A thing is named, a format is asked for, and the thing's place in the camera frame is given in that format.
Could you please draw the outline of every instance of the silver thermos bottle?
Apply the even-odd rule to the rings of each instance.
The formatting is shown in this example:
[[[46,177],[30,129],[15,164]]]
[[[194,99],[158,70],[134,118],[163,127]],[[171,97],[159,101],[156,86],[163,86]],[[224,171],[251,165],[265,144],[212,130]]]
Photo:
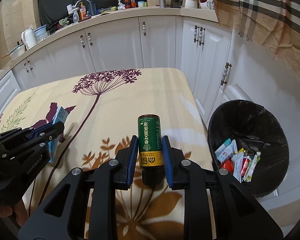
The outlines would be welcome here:
[[[159,0],[159,7],[165,8],[166,7],[166,0]]]

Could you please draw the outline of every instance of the cabinet handle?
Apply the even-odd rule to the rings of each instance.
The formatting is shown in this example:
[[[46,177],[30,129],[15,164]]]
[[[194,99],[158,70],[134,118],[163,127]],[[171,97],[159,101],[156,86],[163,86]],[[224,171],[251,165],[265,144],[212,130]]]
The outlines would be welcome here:
[[[24,63],[24,66],[25,66],[25,69],[26,69],[27,73],[29,73],[29,70],[27,69],[27,64],[26,63]]]
[[[205,30],[206,30],[205,28],[200,27],[200,31],[199,31],[199,46],[201,46],[201,44],[204,44],[204,39],[202,41],[202,38],[203,38],[202,31],[204,32]]]
[[[146,23],[142,23],[142,30],[143,30],[143,35],[146,36]]]
[[[228,68],[231,67],[232,65],[230,63],[226,63],[225,65],[225,68],[223,70],[223,73],[222,73],[222,78],[221,78],[221,84],[220,86],[223,86],[223,84],[227,84],[227,82],[225,81],[227,75],[228,75]]]
[[[82,35],[80,35],[80,42],[81,42],[81,44],[82,44],[82,48],[84,49],[86,46],[83,44],[83,36]]]
[[[31,67],[30,60],[28,60],[28,66],[29,66],[30,70],[32,71],[33,68]]]
[[[90,33],[88,33],[88,42],[90,43],[90,46],[93,45],[93,43],[91,42]]]
[[[195,25],[194,26],[194,33],[193,33],[193,42],[196,43],[198,40],[197,40],[197,28],[198,26]]]

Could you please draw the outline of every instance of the black bottle cap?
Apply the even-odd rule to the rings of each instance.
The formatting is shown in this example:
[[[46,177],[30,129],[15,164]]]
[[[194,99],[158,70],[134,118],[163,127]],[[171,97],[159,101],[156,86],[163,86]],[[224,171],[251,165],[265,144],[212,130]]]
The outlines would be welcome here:
[[[142,170],[142,182],[147,186],[154,187],[159,185],[164,177],[164,169],[157,168],[157,169],[147,169]]]

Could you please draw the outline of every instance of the silver bolt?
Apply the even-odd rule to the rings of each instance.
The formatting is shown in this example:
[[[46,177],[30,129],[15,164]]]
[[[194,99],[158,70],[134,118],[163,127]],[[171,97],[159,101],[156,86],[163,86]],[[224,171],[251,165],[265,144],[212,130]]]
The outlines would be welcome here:
[[[81,172],[81,170],[80,170],[79,168],[74,168],[74,169],[71,171],[72,175],[78,175],[78,174],[80,174],[80,172]]]
[[[189,166],[189,165],[191,164],[191,161],[189,161],[189,160],[182,160],[182,161],[181,161],[181,164],[182,164],[183,166]]]
[[[228,174],[228,170],[227,170],[227,169],[224,169],[224,168],[221,168],[221,169],[219,170],[219,173],[220,173],[221,175],[227,175],[227,174]]]
[[[118,165],[118,163],[119,162],[116,159],[109,160],[109,165],[110,166],[116,166],[116,165]]]

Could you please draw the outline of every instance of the kitchen counter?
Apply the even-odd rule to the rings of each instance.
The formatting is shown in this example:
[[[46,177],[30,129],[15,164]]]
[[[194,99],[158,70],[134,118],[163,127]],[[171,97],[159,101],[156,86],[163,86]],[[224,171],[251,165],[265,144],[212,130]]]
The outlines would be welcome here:
[[[123,11],[114,11],[110,14],[106,15],[100,15],[94,18],[91,18],[89,20],[80,22],[80,23],[75,23],[71,24],[45,40],[39,42],[29,50],[27,50],[24,54],[22,54],[20,57],[18,57],[14,61],[10,61],[0,74],[0,80],[3,78],[12,68],[14,68],[19,62],[24,60],[26,57],[31,55],[32,53],[36,52],[37,50],[41,49],[42,47],[48,45],[49,43],[61,39],[62,37],[69,35],[71,33],[77,32],[79,30],[106,23],[106,22],[111,22],[111,21],[116,21],[116,20],[121,20],[121,19],[127,19],[127,18],[133,18],[133,17],[142,17],[142,16],[158,16],[158,15],[171,15],[171,16],[185,16],[185,17],[192,17],[192,18],[197,18],[197,19],[202,19],[202,20],[207,20],[211,22],[217,23],[217,16],[215,14],[214,10],[208,10],[208,9],[188,9],[188,8],[159,8],[157,6],[155,7],[145,7],[145,8],[132,8],[132,9],[127,9]]]

